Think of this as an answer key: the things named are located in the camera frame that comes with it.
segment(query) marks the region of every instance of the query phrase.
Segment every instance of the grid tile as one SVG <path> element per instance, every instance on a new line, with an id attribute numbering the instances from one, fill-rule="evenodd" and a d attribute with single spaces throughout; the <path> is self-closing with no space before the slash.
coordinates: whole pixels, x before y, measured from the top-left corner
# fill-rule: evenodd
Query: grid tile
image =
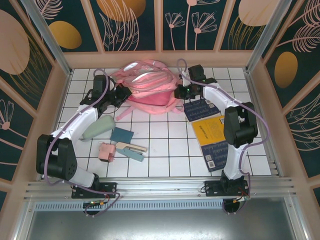
<path id="1" fill-rule="evenodd" d="M 181 121 L 169 122 L 169 138 L 186 139 L 187 126 L 186 123 Z"/>
<path id="2" fill-rule="evenodd" d="M 79 81 L 71 81 L 69 87 L 69 94 L 83 94 L 84 89 L 86 87 L 87 81 L 79 80 Z"/>
<path id="3" fill-rule="evenodd" d="M 248 92 L 246 80 L 231 80 L 234 92 Z"/>
<path id="4" fill-rule="evenodd" d="M 261 137 L 256 137 L 255 139 L 253 139 L 254 144 L 261 142 L 261 141 L 262 141 Z M 258 146 L 249 147 L 248 148 L 248 155 L 249 156 L 264 156 L 264 155 L 266 155 L 264 145 L 260 144 Z"/>
<path id="5" fill-rule="evenodd" d="M 230 79 L 216 79 L 220 87 L 225 90 L 226 92 L 232 92 L 232 86 Z"/>
<path id="6" fill-rule="evenodd" d="M 150 157 L 149 177 L 169 177 L 169 158 Z"/>
<path id="7" fill-rule="evenodd" d="M 230 79 L 228 68 L 213 68 L 213 73 L 216 79 Z"/>
<path id="8" fill-rule="evenodd" d="M 99 158 L 89 158 L 88 171 L 98 174 L 100 178 L 105 178 L 108 171 L 108 162 L 100 161 Z"/>
<path id="9" fill-rule="evenodd" d="M 188 157 L 170 157 L 170 177 L 190 177 Z"/>
<path id="10" fill-rule="evenodd" d="M 115 112 L 115 117 L 119 116 L 120 114 L 122 114 L 125 110 L 129 109 L 129 107 L 120 107 L 116 112 Z M 129 113 L 128 115 L 124 116 L 122 119 L 117 120 L 116 118 L 114 118 L 115 122 L 131 122 L 132 120 L 132 112 Z"/>
<path id="11" fill-rule="evenodd" d="M 150 157 L 168 157 L 168 148 L 167 139 L 150 139 Z"/>
<path id="12" fill-rule="evenodd" d="M 60 123 L 68 121 L 76 113 L 77 109 L 77 107 L 65 107 L 62 110 Z"/>
<path id="13" fill-rule="evenodd" d="M 133 139 L 148 139 L 149 138 L 149 122 L 133 122 L 131 131 L 134 132 Z"/>
<path id="14" fill-rule="evenodd" d="M 201 148 L 196 138 L 189 138 L 188 139 L 189 145 L 189 155 L 190 157 L 200 157 L 202 156 Z"/>
<path id="15" fill-rule="evenodd" d="M 204 70 L 204 75 L 206 76 L 207 79 L 214 78 L 214 71 L 212 68 L 203 68 L 203 70 Z"/>
<path id="16" fill-rule="evenodd" d="M 235 92 L 234 97 L 244 103 L 251 102 L 249 92 Z"/>
<path id="17" fill-rule="evenodd" d="M 150 122 L 151 139 L 168 138 L 168 122 Z"/>
<path id="18" fill-rule="evenodd" d="M 92 141 L 78 141 L 74 147 L 75 156 L 77 158 L 89 157 Z"/>
<path id="19" fill-rule="evenodd" d="M 107 177 L 108 178 L 124 178 L 128 176 L 129 158 L 115 157 L 113 162 L 109 162 Z"/>
<path id="20" fill-rule="evenodd" d="M 89 74 L 89 69 L 75 69 L 71 80 L 87 80 Z"/>
<path id="21" fill-rule="evenodd" d="M 231 79 L 245 79 L 242 68 L 228 68 Z"/>
<path id="22" fill-rule="evenodd" d="M 87 170 L 88 168 L 88 162 L 89 162 L 89 158 L 88 157 L 77 157 L 76 158 L 76 162 L 78 164 L 78 167 Z"/>
<path id="23" fill-rule="evenodd" d="M 174 72 L 178 72 L 175 67 L 172 69 Z M 106 68 L 107 74 L 117 70 L 117 68 Z M 93 72 L 94 69 L 74 70 L 58 127 L 70 119 L 76 112 L 84 93 L 92 89 Z M 214 76 L 220 86 L 231 96 L 243 102 L 250 101 L 242 69 L 205 67 L 204 73 L 208 78 Z M 104 116 L 111 115 L 115 118 L 128 108 L 127 103 L 124 103 L 120 108 L 109 106 L 104 112 Z M 119 121 L 115 119 L 115 124 L 118 128 L 134 132 L 132 144 L 148 149 L 146 153 L 143 153 L 143 162 L 129 159 L 119 153 L 115 154 L 112 163 L 101 162 L 97 158 L 99 146 L 102 142 L 111 143 L 112 131 L 110 130 L 87 142 L 77 142 L 74 149 L 80 167 L 101 177 L 221 176 L 222 170 L 211 173 L 208 171 L 192 125 L 183 113 L 169 112 L 150 115 L 135 109 L 123 119 Z M 261 138 L 255 138 L 254 142 L 260 140 Z M 250 172 L 253 175 L 270 175 L 266 152 L 262 145 L 249 148 L 248 155 L 245 158 L 244 172 Z"/>
<path id="24" fill-rule="evenodd" d="M 168 112 L 168 120 L 169 122 L 185 122 L 186 115 L 184 113 L 174 113 L 172 111 Z"/>
<path id="25" fill-rule="evenodd" d="M 83 93 L 68 93 L 64 103 L 65 108 L 78 108 L 79 103 L 83 99 Z"/>
<path id="26" fill-rule="evenodd" d="M 266 156 L 249 156 L 253 175 L 271 175 Z"/>
<path id="27" fill-rule="evenodd" d="M 159 115 L 150 115 L 151 122 L 167 122 L 168 121 L 168 113 L 159 114 Z"/>
<path id="28" fill-rule="evenodd" d="M 188 133 L 188 138 L 195 139 L 196 134 L 195 134 L 194 128 L 192 127 L 192 124 L 190 122 L 186 123 L 186 129 L 187 129 L 187 133 Z"/>
<path id="29" fill-rule="evenodd" d="M 186 138 L 172 139 L 169 138 L 170 157 L 188 156 L 188 142 Z"/>
<path id="30" fill-rule="evenodd" d="M 145 157 L 142 162 L 129 159 L 128 177 L 148 177 L 149 159 Z"/>
<path id="31" fill-rule="evenodd" d="M 191 177 L 211 176 L 202 156 L 190 157 Z"/>

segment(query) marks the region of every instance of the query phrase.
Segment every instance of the cable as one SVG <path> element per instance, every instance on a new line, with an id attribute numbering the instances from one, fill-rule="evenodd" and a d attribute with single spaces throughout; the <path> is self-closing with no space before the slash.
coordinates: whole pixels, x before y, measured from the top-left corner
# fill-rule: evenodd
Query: cable
<path id="1" fill-rule="evenodd" d="M 202 83 L 202 82 L 197 82 L 197 81 L 193 81 L 191 80 L 188 76 L 184 75 L 182 70 L 180 69 L 179 67 L 179 62 L 182 61 L 184 63 L 184 71 L 186 72 L 187 71 L 187 61 L 183 58 L 179 58 L 177 61 L 176 61 L 176 67 L 179 71 L 179 74 L 181 74 L 181 76 L 183 76 L 185 79 L 187 79 L 188 81 L 190 81 L 191 83 L 193 84 L 197 84 L 197 85 L 201 85 L 201 86 L 204 86 L 204 87 L 209 87 L 209 88 L 213 88 L 213 89 L 216 89 L 217 91 L 221 92 L 222 94 L 224 94 L 228 99 L 230 99 L 231 101 L 233 101 L 234 103 L 238 104 L 239 106 L 241 106 L 242 108 L 248 110 L 249 112 L 251 112 L 252 114 L 254 114 L 255 116 L 257 116 L 261 122 L 264 124 L 265 128 L 266 128 L 266 131 L 267 131 L 267 136 L 265 139 L 263 139 L 262 141 L 260 142 L 257 142 L 257 143 L 251 143 L 251 144 L 248 144 L 247 146 L 245 146 L 240 154 L 240 160 L 239 160 L 239 165 L 238 165 L 238 169 L 240 171 L 240 173 L 242 173 L 243 175 L 246 175 L 248 176 L 248 195 L 250 196 L 250 190 L 251 190 L 251 179 L 250 179 L 250 172 L 243 172 L 242 168 L 241 168 L 241 165 L 242 165 L 242 159 L 243 159 L 243 156 L 244 156 L 244 153 L 246 152 L 246 150 L 248 148 L 251 148 L 251 147 L 254 147 L 254 146 L 257 146 L 257 145 L 260 145 L 260 144 L 263 144 L 264 142 L 267 141 L 267 139 L 269 138 L 270 136 L 270 130 L 269 130 L 269 127 L 268 127 L 268 124 L 267 122 L 263 119 L 262 116 L 260 116 L 258 113 L 256 113 L 254 110 L 252 110 L 251 108 L 247 107 L 246 105 L 242 104 L 241 102 L 237 101 L 235 98 L 233 98 L 232 96 L 230 96 L 226 91 L 224 91 L 221 87 L 217 87 L 215 85 L 210 85 L 210 84 L 206 84 L 206 83 Z"/>
<path id="2" fill-rule="evenodd" d="M 102 93 L 102 95 L 98 98 L 98 100 L 96 100 L 94 103 L 92 103 L 91 105 L 89 106 L 86 106 L 84 109 L 82 109 L 80 112 L 78 112 L 76 115 L 74 115 L 66 124 L 65 126 L 62 128 L 62 130 L 56 135 L 56 137 L 52 140 L 52 142 L 50 143 L 49 147 L 48 147 L 48 150 L 46 152 L 46 155 L 45 155 L 45 160 L 44 160 L 44 179 L 45 181 L 50 185 L 50 186 L 54 186 L 58 183 L 61 183 L 61 182 L 64 182 L 64 183 L 68 183 L 68 184 L 71 184 L 71 185 L 75 185 L 74 183 L 72 182 L 69 182 L 69 181 L 65 181 L 65 180 L 58 180 L 56 182 L 50 182 L 49 181 L 49 178 L 48 178 L 48 162 L 49 162 L 49 157 L 50 157 L 50 153 L 52 151 L 52 148 L 53 146 L 55 145 L 55 143 L 57 142 L 57 140 L 59 139 L 59 137 L 64 134 L 67 130 L 67 128 L 79 117 L 81 116 L 86 110 L 88 110 L 89 108 L 93 107 L 94 105 L 96 105 L 98 102 L 100 102 L 103 97 L 106 95 L 107 91 L 108 91 L 108 87 L 109 87 L 109 77 L 107 75 L 107 73 L 101 69 L 101 68 L 98 68 L 96 69 L 94 72 L 93 72 L 93 76 L 95 77 L 96 76 L 96 72 L 97 71 L 102 71 L 103 74 L 105 75 L 105 78 L 106 78 L 106 84 L 105 84 L 105 89 Z M 95 191 L 95 190 L 92 190 L 90 188 L 87 188 L 87 187 L 84 187 L 84 186 L 81 186 L 81 185 L 75 185 L 76 187 L 78 188 L 81 188 L 85 191 L 88 191 L 88 192 L 91 192 L 91 193 L 96 193 L 96 194 L 103 194 L 103 195 L 117 195 L 117 198 L 104 210 L 98 212 L 96 215 L 94 216 L 99 216 L 103 213 L 105 213 L 109 208 L 111 208 L 113 206 L 113 204 L 115 204 L 116 201 L 118 201 L 118 199 L 120 198 L 120 193 L 119 192 L 104 192 L 104 191 Z"/>

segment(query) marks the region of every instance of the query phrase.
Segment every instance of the beige circle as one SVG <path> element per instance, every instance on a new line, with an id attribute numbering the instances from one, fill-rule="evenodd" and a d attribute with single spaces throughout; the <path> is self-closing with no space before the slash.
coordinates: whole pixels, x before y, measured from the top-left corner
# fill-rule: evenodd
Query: beige circle
<path id="1" fill-rule="evenodd" d="M 275 83 L 285 89 L 296 77 L 298 70 L 298 60 L 296 56 L 289 52 L 283 52 L 277 59 L 274 68 Z"/>
<path id="2" fill-rule="evenodd" d="M 28 35 L 9 13 L 0 10 L 0 69 L 8 74 L 21 74 L 30 56 Z"/>
<path id="3" fill-rule="evenodd" d="M 279 0 L 241 0 L 239 18 L 245 25 L 258 27 L 269 22 Z"/>
<path id="4" fill-rule="evenodd" d="M 78 30 L 66 21 L 54 21 L 49 28 L 59 46 L 65 49 L 76 49 L 82 43 Z"/>
<path id="5" fill-rule="evenodd" d="M 116 21 L 124 22 L 132 20 L 132 17 L 125 12 L 125 7 L 134 12 L 136 18 L 140 17 L 146 9 L 146 0 L 96 0 L 101 11 Z"/>

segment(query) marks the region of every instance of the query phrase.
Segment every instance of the stapler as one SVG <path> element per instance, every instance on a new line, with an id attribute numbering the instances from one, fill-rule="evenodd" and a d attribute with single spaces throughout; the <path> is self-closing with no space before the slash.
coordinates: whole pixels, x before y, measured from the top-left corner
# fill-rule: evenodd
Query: stapler
<path id="1" fill-rule="evenodd" d="M 142 153 L 146 153 L 147 149 L 142 146 L 132 145 L 124 142 L 117 142 L 115 144 L 115 149 L 118 153 L 125 155 L 131 159 L 142 162 L 144 156 Z"/>

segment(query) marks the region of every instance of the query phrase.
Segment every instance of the black mounting bracket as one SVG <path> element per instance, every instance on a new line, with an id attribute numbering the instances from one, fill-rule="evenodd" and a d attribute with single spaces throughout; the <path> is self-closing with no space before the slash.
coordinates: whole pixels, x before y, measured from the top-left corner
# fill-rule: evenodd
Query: black mounting bracket
<path id="1" fill-rule="evenodd" d="M 116 182 L 100 182 L 97 191 L 100 192 L 109 192 L 115 193 L 117 191 L 117 183 Z M 109 198 L 116 198 L 115 194 L 108 194 Z M 72 199 L 104 199 L 105 195 L 93 193 L 90 191 L 86 191 L 82 188 L 76 187 L 75 185 L 72 188 Z"/>
<path id="2" fill-rule="evenodd" d="M 229 180 L 224 171 L 220 180 L 205 181 L 204 189 L 207 197 L 241 196 L 244 191 L 249 194 L 248 182 L 242 176 L 235 180 Z"/>

